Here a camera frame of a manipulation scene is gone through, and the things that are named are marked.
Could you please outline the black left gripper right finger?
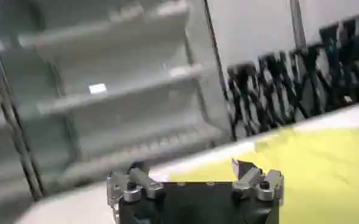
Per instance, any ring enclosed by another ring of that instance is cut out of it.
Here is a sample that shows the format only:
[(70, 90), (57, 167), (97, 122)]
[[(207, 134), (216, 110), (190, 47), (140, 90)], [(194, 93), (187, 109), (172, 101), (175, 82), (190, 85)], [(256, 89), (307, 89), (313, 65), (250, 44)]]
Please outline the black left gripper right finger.
[(270, 169), (264, 173), (254, 163), (238, 159), (232, 159), (231, 164), (237, 178), (232, 182), (232, 190), (240, 199), (255, 197), (259, 201), (283, 205), (284, 175), (281, 171)]

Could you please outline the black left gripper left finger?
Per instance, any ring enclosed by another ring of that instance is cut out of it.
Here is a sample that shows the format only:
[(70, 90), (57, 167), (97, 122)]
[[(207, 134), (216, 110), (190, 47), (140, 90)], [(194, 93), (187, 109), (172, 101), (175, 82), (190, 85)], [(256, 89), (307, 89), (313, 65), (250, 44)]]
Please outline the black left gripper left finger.
[(126, 171), (113, 170), (107, 176), (107, 204), (114, 215), (121, 203), (134, 204), (143, 198), (159, 200), (164, 197), (164, 184), (149, 176), (149, 168), (133, 163)]

